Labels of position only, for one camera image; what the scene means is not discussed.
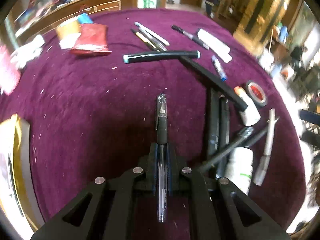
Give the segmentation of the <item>white medicine bottle green label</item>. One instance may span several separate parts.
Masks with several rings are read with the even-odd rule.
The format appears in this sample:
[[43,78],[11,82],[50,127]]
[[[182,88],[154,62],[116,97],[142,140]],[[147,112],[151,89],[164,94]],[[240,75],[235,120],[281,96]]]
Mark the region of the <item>white medicine bottle green label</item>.
[[253,151],[245,147],[235,148],[229,155],[225,177],[248,195],[253,172]]

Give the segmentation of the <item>clear black gel pen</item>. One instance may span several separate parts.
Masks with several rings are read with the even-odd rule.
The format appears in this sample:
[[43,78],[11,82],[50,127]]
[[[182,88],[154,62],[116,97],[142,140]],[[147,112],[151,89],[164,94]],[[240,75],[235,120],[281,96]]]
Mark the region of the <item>clear black gel pen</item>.
[[166,218],[166,199],[167,199],[167,165],[165,147],[168,143],[168,113],[167,98],[164,93],[157,96],[156,106],[157,120],[157,219],[164,223]]

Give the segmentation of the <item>red foil pouch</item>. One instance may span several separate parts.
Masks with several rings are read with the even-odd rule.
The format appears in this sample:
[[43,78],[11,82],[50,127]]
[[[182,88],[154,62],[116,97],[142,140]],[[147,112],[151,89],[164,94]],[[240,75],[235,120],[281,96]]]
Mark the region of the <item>red foil pouch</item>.
[[108,55],[108,26],[97,23],[80,24],[80,36],[71,48],[75,55]]

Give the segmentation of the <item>white bottle orange cap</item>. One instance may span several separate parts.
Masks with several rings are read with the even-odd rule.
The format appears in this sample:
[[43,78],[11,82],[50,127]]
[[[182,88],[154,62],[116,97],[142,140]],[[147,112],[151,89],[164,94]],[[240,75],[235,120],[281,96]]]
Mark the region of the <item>white bottle orange cap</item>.
[[242,87],[236,86],[234,92],[247,104],[247,108],[244,111],[239,112],[244,125],[255,125],[260,120],[261,116],[253,100]]

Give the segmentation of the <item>black bar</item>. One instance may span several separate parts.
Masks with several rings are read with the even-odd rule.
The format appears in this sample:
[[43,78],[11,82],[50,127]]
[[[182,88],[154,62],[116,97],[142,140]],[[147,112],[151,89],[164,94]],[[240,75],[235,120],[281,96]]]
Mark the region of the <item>black bar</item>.
[[212,88],[209,90],[209,113],[208,113],[208,147],[207,158],[211,158],[217,151],[219,144],[220,127],[219,95]]
[[[230,130],[230,111],[228,100],[221,96],[219,98],[220,107],[220,127],[219,127],[219,143],[218,151],[223,150],[229,144],[229,130]],[[217,165],[216,178],[225,176],[225,169],[228,157],[223,157]]]

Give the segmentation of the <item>grey clear pen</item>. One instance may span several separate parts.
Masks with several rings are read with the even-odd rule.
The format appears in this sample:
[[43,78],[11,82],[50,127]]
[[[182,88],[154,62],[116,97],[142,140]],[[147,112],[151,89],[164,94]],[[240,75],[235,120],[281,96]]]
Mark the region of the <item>grey clear pen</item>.
[[160,51],[167,51],[167,48],[156,38],[150,35],[148,32],[144,31],[142,28],[139,28],[139,31]]

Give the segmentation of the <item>black tape roll red core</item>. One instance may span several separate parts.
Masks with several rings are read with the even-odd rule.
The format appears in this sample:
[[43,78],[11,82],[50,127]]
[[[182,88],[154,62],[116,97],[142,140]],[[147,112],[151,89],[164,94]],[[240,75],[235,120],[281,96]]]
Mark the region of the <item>black tape roll red core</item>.
[[245,85],[245,91],[257,107],[267,105],[266,94],[256,82],[249,80]]

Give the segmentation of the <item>yellow tape roll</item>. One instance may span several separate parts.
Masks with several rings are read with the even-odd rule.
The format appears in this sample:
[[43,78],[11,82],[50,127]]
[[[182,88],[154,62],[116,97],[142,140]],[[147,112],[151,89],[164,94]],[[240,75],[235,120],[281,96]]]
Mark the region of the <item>yellow tape roll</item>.
[[78,22],[78,17],[65,20],[59,24],[55,30],[60,41],[69,34],[79,33],[80,24]]

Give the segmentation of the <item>long black pencil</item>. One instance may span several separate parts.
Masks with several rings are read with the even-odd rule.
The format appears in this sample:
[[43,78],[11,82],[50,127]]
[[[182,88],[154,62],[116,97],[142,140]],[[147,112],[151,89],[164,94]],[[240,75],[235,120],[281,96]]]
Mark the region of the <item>long black pencil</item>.
[[237,147],[249,148],[253,146],[256,142],[258,142],[263,136],[267,134],[267,129],[268,129],[268,126],[264,127],[260,132],[258,132],[255,135],[252,135],[254,130],[253,127],[242,129],[232,142],[230,142],[222,150],[217,152],[208,161],[205,161],[204,163],[202,163],[197,168],[197,170],[200,171],[201,173],[205,173],[209,171],[211,168],[213,168],[215,165],[219,164],[221,160],[227,157],[235,148]]

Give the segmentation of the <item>purple velvet tablecloth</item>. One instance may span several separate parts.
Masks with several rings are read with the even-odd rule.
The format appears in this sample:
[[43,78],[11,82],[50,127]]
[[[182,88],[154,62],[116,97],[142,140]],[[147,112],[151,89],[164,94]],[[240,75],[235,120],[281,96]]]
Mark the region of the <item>purple velvet tablecloth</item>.
[[55,32],[44,36],[39,57],[27,63],[10,95],[1,96],[1,119],[19,115],[31,125],[30,165],[35,194],[44,219],[50,219],[98,176],[112,178],[136,165],[156,139],[156,97],[168,100],[169,140],[176,153],[194,165],[204,151],[202,136],[206,87],[180,61],[125,64],[123,55],[146,50],[131,31],[139,22],[170,43],[173,50],[199,46],[173,31],[206,29],[231,49],[224,65],[227,84],[252,80],[267,95],[260,110],[260,130],[270,109],[276,124],[272,155],[263,185],[249,195],[287,229],[305,198],[303,157],[291,117],[272,79],[245,48],[218,24],[196,12],[136,9],[92,16],[108,26],[111,53],[78,57],[62,50]]

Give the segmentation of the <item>white eraser block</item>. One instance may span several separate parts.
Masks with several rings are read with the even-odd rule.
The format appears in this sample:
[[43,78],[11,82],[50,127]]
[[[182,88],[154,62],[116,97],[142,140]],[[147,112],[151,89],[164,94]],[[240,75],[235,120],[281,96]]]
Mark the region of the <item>white eraser block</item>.
[[80,37],[81,33],[71,33],[66,35],[60,42],[59,46],[61,49],[71,49],[74,47],[77,39]]

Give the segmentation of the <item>black marker teal caps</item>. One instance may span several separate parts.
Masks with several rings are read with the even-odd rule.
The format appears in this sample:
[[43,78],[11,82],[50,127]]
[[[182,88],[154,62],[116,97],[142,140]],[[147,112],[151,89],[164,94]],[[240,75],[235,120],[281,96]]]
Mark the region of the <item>black marker teal caps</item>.
[[123,55],[123,61],[124,63],[139,63],[139,62],[151,62],[151,61],[160,61],[160,60],[175,60],[183,56],[191,59],[199,59],[201,56],[201,53],[198,50],[147,51],[143,53]]

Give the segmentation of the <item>black pen with cap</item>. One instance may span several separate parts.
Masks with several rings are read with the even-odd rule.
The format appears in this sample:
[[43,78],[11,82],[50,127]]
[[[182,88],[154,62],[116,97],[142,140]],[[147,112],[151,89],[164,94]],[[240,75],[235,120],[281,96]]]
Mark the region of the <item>black pen with cap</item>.
[[176,25],[172,25],[171,28],[181,34],[183,34],[184,36],[188,37],[190,40],[192,40],[193,42],[195,42],[196,44],[200,45],[201,47],[205,48],[206,50],[209,50],[209,46],[207,44],[205,44],[203,41],[201,41],[198,37],[196,37],[195,35],[185,31],[184,29],[176,26]]

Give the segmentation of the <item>white slim pen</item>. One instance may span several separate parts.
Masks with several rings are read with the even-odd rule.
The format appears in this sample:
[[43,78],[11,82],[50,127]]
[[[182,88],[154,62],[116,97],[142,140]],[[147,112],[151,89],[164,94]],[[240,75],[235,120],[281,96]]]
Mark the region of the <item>white slim pen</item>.
[[154,38],[158,39],[165,46],[169,46],[170,45],[170,43],[166,39],[164,39],[163,37],[159,36],[157,33],[155,33],[154,31],[150,30],[149,28],[145,27],[144,25],[140,24],[139,22],[135,22],[135,25],[137,27],[139,27],[140,29],[142,29],[142,30],[146,31],[147,33],[149,33]]

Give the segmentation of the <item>small blue glue tube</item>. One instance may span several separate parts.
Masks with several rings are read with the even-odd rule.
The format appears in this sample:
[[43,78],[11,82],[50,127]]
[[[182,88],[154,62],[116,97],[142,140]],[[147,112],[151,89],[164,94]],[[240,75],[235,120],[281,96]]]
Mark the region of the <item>small blue glue tube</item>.
[[222,67],[220,61],[214,55],[212,56],[212,63],[213,63],[213,66],[214,66],[217,74],[219,75],[221,81],[226,81],[227,75],[225,74],[225,71],[223,70],[223,67]]

